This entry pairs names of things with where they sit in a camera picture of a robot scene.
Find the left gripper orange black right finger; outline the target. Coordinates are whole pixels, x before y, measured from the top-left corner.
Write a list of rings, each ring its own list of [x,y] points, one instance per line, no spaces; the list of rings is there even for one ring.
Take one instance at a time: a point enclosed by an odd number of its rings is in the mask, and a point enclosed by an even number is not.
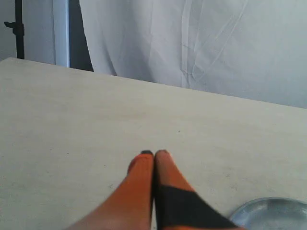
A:
[[[240,230],[209,206],[184,178],[170,153],[154,158],[155,211],[159,230]]]

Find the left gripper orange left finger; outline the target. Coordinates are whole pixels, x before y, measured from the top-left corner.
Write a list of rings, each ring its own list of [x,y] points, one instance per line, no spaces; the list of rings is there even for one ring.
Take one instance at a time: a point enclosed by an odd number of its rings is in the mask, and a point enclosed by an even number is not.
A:
[[[126,177],[95,210],[69,230],[149,230],[152,221],[154,155],[143,150],[129,164]]]

